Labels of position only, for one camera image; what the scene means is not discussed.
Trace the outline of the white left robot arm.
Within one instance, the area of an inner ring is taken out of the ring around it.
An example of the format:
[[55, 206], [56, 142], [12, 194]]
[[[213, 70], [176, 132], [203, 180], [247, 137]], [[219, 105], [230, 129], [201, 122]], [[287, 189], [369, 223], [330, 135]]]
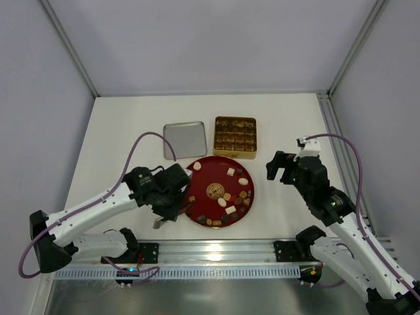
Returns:
[[191, 185], [192, 171], [178, 163], [167, 169], [135, 167], [113, 188], [75, 207], [48, 215], [30, 215], [31, 239], [41, 273], [72, 262], [99, 258], [131, 263], [140, 245], [131, 230], [88, 234], [88, 230], [124, 212], [149, 206], [162, 221], [176, 221]]

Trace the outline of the metal tongs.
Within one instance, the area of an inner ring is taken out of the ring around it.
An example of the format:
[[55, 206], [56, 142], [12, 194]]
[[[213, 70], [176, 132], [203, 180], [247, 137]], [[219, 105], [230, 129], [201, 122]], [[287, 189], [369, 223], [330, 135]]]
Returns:
[[164, 221], [164, 219], [163, 219], [163, 218], [157, 218], [157, 219], [154, 221], [153, 229], [160, 229], [160, 228], [161, 228], [161, 226], [162, 226], [162, 224], [163, 224], [164, 222], [165, 222], [165, 221]]

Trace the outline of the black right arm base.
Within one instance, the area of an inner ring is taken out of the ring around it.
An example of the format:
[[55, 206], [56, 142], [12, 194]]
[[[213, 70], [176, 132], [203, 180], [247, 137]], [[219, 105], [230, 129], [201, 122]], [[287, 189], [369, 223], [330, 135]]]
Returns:
[[310, 246], [326, 233], [317, 226], [310, 226], [295, 236], [291, 241], [277, 240], [273, 243], [276, 261], [278, 263], [318, 262], [311, 252]]

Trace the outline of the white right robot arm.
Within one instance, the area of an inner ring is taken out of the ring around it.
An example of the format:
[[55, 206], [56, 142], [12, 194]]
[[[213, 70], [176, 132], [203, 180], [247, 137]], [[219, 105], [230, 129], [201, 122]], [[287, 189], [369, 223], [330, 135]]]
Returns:
[[281, 183], [294, 186], [311, 214], [349, 248], [348, 252], [334, 248], [324, 231], [310, 226], [295, 237], [300, 256], [326, 263], [360, 294], [369, 314], [418, 312], [419, 282], [378, 242], [351, 199], [330, 184], [320, 158], [277, 151], [266, 164], [267, 179], [274, 180], [279, 169], [283, 169]]

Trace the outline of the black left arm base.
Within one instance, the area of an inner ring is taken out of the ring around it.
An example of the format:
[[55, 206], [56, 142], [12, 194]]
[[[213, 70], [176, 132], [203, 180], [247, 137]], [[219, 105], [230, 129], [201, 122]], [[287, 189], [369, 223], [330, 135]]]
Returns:
[[159, 243], [140, 242], [137, 249], [129, 249], [119, 257], [109, 259], [114, 264], [156, 264], [159, 257]]

